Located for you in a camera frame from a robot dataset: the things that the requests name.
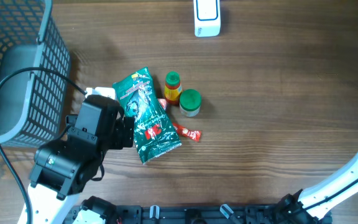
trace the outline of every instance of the yellow label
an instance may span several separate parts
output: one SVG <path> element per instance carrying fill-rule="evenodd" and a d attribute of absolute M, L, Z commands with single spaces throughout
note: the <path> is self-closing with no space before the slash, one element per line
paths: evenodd
<path fill-rule="evenodd" d="M 181 85 L 176 90 L 171 90 L 165 87 L 164 95 L 165 98 L 170 101 L 178 101 L 181 93 Z"/>

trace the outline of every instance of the white label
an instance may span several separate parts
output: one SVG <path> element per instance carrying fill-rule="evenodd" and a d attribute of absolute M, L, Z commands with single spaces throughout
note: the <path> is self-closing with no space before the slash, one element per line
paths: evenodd
<path fill-rule="evenodd" d="M 198 19 L 215 19 L 218 11 L 216 10 L 216 0 L 197 0 Z"/>

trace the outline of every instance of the basket bottom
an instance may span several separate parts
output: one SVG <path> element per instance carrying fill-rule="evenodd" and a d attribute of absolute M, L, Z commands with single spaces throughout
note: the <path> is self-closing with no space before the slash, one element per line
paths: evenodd
<path fill-rule="evenodd" d="M 16 45 L 7 50 L 1 62 L 0 82 L 18 69 L 33 67 L 36 51 L 36 45 Z M 26 119 L 29 104 L 25 102 L 26 92 L 31 88 L 29 72 L 24 72 L 12 77 L 0 89 L 0 135 L 14 129 L 23 113 Z"/>

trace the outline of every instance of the wood grain surface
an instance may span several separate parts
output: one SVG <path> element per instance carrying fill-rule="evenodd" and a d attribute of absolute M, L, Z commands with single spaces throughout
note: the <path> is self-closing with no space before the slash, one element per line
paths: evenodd
<path fill-rule="evenodd" d="M 358 1 L 221 1 L 218 37 L 194 36 L 192 1 L 56 1 L 71 78 L 111 86 L 149 67 L 156 91 L 177 71 L 203 96 L 199 115 L 171 119 L 202 130 L 199 143 L 143 166 L 134 148 L 109 151 L 95 195 L 117 205 L 275 203 L 317 184 L 358 150 Z M 68 89 L 65 114 L 83 96 Z M 7 149 L 25 185 L 35 149 Z M 0 223 L 17 222 L 23 199 L 0 157 Z M 358 223 L 358 194 L 333 209 Z"/>

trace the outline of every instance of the red logo on package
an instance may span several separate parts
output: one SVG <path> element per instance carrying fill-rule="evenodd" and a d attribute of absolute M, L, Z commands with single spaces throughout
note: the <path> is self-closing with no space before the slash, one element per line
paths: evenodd
<path fill-rule="evenodd" d="M 162 129 L 159 124 L 154 125 L 152 128 L 149 128 L 145 131 L 146 139 L 154 139 L 157 135 L 162 132 Z"/>

